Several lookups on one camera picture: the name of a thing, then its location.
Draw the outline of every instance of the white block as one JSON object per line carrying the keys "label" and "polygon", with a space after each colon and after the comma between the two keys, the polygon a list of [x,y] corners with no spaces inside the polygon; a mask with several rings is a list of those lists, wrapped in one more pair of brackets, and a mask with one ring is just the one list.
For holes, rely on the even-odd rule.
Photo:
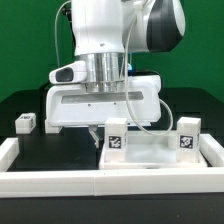
{"label": "white block", "polygon": [[105,161],[125,161],[127,151],[126,118],[109,118],[105,123]]}
{"label": "white block", "polygon": [[34,113],[22,114],[16,121],[16,134],[30,134],[36,127],[36,115]]}
{"label": "white block", "polygon": [[46,134],[59,134],[62,127],[53,127],[47,120],[45,120],[45,133]]}
{"label": "white block", "polygon": [[182,117],[177,122],[177,151],[178,162],[199,162],[199,139],[201,119]]}
{"label": "white block", "polygon": [[136,170],[130,176],[130,194],[223,192],[223,171],[215,168]]}
{"label": "white block", "polygon": [[200,151],[213,167],[224,167],[224,148],[210,134],[201,135]]}
{"label": "white block", "polygon": [[17,138],[8,138],[0,146],[0,172],[6,172],[19,154]]}
{"label": "white block", "polygon": [[95,171],[0,173],[1,197],[93,196]]}

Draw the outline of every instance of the metal cylinder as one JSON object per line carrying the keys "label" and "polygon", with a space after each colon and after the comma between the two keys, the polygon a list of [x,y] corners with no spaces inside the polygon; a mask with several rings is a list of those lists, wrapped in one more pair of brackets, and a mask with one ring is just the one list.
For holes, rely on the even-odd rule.
{"label": "metal cylinder", "polygon": [[120,77],[123,55],[118,53],[99,53],[80,55],[80,60],[86,62],[87,92],[113,92],[117,89]]}

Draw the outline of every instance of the white tray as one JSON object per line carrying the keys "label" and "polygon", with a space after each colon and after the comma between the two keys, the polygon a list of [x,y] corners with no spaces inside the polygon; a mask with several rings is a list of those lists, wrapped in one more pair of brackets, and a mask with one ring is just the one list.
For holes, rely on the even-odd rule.
{"label": "white tray", "polygon": [[149,136],[141,131],[129,131],[125,162],[106,162],[104,145],[99,168],[111,170],[207,167],[201,153],[198,163],[177,162],[175,146],[176,132],[174,131],[164,136]]}
{"label": "white tray", "polygon": [[[157,146],[165,142],[170,148],[175,146],[175,133],[171,133],[169,138],[148,139],[146,142],[146,137],[140,132],[135,136],[139,139],[138,144],[151,141]],[[9,162],[13,159],[11,153],[18,152],[17,146],[17,139],[12,142],[7,139],[0,146],[10,156],[6,157]],[[135,166],[134,169],[120,170],[0,172],[0,198],[224,192],[224,148],[212,136],[202,134],[200,150],[212,168],[200,168],[204,163],[201,161],[198,166],[194,164],[181,169],[179,167],[182,166],[162,169],[137,169]]]}

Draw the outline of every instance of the black table surface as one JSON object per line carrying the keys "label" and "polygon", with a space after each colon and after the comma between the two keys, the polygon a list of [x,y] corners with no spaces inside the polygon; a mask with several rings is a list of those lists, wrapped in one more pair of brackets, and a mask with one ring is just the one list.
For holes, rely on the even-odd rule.
{"label": "black table surface", "polygon": [[[201,132],[224,146],[224,103],[197,88],[165,88],[160,93],[170,106],[174,127],[182,116],[202,119]],[[95,170],[100,150],[87,128],[64,128],[45,134],[46,91],[16,92],[0,103],[0,142],[19,137],[20,154],[9,172]],[[37,127],[31,135],[17,136],[15,120],[33,112]],[[152,130],[165,130],[168,116],[162,108]],[[224,193],[128,195],[0,199],[2,223],[224,223]]]}

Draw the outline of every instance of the white plastic container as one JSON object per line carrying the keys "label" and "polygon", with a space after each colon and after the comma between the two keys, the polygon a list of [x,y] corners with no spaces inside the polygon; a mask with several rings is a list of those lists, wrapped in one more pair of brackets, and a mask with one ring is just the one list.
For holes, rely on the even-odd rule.
{"label": "white plastic container", "polygon": [[125,161],[106,160],[104,144],[100,169],[157,169],[157,168],[203,168],[207,163],[199,153],[199,162],[177,162],[177,133],[175,131],[163,136],[149,136],[141,131],[128,132],[128,148]]}

